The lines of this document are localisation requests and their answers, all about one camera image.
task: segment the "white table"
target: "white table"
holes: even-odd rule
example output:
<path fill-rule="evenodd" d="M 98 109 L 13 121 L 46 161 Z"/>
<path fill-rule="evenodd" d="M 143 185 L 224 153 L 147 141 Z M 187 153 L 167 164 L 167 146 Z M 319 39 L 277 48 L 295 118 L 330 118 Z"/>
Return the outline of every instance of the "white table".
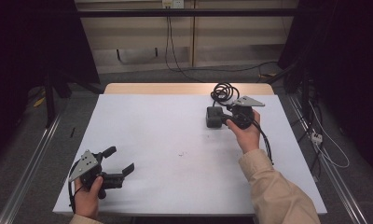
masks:
<path fill-rule="evenodd" d="M 261 114 L 275 168 L 312 198 L 319 214 L 326 213 L 278 97 L 251 97 L 266 104 L 255 110 Z M 253 214 L 234 134 L 226 126 L 205 125 L 206 107 L 212 103 L 209 92 L 101 95 L 75 161 L 86 149 L 97 153 L 116 146 L 117 152 L 103 160 L 104 171 L 119 173 L 132 162 L 135 171 L 122 189 L 106 191 L 100 212 L 133 217 Z M 67 184 L 53 211 L 72 214 Z"/>

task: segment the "gray floor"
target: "gray floor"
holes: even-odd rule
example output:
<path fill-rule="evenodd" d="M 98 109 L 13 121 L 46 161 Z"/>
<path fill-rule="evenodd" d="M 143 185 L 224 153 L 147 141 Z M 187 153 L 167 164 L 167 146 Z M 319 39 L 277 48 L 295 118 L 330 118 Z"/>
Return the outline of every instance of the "gray floor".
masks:
<path fill-rule="evenodd" d="M 249 66 L 251 65 L 232 65 L 216 67 L 216 69 L 241 69 Z M 261 68 L 262 74 L 276 73 L 278 71 L 278 68 L 270 64 Z M 104 85 L 110 82 L 193 82 L 185 75 L 198 78 L 204 82 L 258 81 L 257 69 L 236 73 L 200 70 L 187 71 L 185 74 L 172 72 L 167 69 L 130 71 L 101 75 L 101 80 Z M 282 82 L 278 81 L 272 87 L 275 93 L 279 95 L 284 111 L 290 123 L 292 123 L 298 117 L 290 104 L 289 95 L 285 94 L 282 85 Z M 88 126 L 98 97 L 77 85 L 71 84 L 70 86 L 73 90 L 73 95 L 70 99 L 57 98 L 58 108 L 65 105 L 64 113 L 51 142 L 48 144 L 43 160 L 34 174 L 33 181 L 24 197 L 22 197 L 21 206 L 13 219 L 14 223 L 67 223 L 70 220 L 70 217 L 57 215 L 51 211 L 61 190 L 62 182 L 67 176 L 68 168 Z M 33 107 L 34 102 L 35 100 L 32 100 L 27 105 L 21 124 L 0 155 L 0 214 L 12 190 L 18 185 L 23 171 L 35 153 L 35 148 L 44 132 L 46 125 L 45 104 Z M 325 108 L 324 101 L 320 103 L 320 106 L 324 113 L 326 131 L 345 150 L 351 162 L 350 167 L 338 169 L 338 171 L 350 188 L 355 200 L 361 206 L 367 223 L 373 223 L 373 169 L 361 158 L 352 140 L 341 133 L 335 118 Z M 296 139 L 304 132 L 299 124 L 293 126 L 293 130 Z M 325 142 L 325 147 L 333 161 L 344 164 L 344 157 L 333 144 Z M 300 142 L 300 148 L 307 163 L 311 164 L 315 154 L 308 138 L 305 137 Z M 322 168 L 322 172 L 318 176 L 318 165 L 316 165 L 312 174 L 319 177 L 319 181 L 316 183 L 317 188 L 320 190 L 328 210 L 328 214 L 320 216 L 322 223 L 353 223 L 348 211 L 345 209 L 344 202 L 338 196 L 325 169 Z M 105 223 L 131 222 L 130 217 L 101 216 L 100 219 Z M 185 223 L 185 221 L 190 223 L 197 222 L 193 219 L 175 220 L 177 223 Z M 140 219 L 140 222 L 163 223 L 163 220 L 145 218 L 144 220 Z M 211 223 L 210 220 L 203 220 L 202 222 Z"/>

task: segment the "human hand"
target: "human hand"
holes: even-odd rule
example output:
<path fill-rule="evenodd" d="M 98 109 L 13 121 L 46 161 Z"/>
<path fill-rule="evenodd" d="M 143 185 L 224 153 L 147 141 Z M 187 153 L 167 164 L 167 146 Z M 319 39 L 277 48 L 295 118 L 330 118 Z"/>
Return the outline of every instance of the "human hand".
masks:
<path fill-rule="evenodd" d="M 253 110 L 254 120 L 259 124 L 260 115 Z M 247 129 L 240 129 L 234 122 L 227 119 L 227 126 L 235 133 L 237 142 L 245 154 L 251 150 L 259 149 L 259 135 L 260 132 L 254 124 L 251 124 Z"/>
<path fill-rule="evenodd" d="M 102 187 L 103 178 L 97 176 L 90 190 L 83 187 L 79 178 L 75 181 L 76 214 L 96 220 L 99 215 L 99 190 Z"/>

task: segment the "sleeve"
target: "sleeve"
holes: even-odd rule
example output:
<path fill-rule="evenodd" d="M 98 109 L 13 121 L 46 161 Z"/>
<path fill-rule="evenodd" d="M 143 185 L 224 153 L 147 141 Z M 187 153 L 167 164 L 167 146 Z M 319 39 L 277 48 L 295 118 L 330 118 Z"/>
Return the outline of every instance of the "sleeve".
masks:
<path fill-rule="evenodd" d="M 274 170 L 265 151 L 252 150 L 239 164 L 251 185 L 251 200 L 260 223 L 320 223 L 311 198 Z"/>
<path fill-rule="evenodd" d="M 103 223 L 90 219 L 88 217 L 82 217 L 82 216 L 75 214 L 73 216 L 73 219 L 71 219 L 70 224 L 103 224 Z"/>

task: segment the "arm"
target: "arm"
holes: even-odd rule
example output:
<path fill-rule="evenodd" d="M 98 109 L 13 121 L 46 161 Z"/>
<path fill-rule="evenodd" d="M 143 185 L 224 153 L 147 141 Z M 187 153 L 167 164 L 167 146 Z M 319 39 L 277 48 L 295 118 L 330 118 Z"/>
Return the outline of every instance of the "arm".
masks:
<path fill-rule="evenodd" d="M 259 123 L 260 115 L 254 111 Z M 239 164 L 251 185 L 251 200 L 260 223 L 320 223 L 314 204 L 298 186 L 274 170 L 259 149 L 259 131 L 254 125 L 239 129 L 227 120 L 244 155 Z"/>
<path fill-rule="evenodd" d="M 101 224 L 96 221 L 99 214 L 99 190 L 102 187 L 103 178 L 96 177 L 90 190 L 83 187 L 79 178 L 75 181 L 76 214 L 70 224 L 88 223 Z"/>

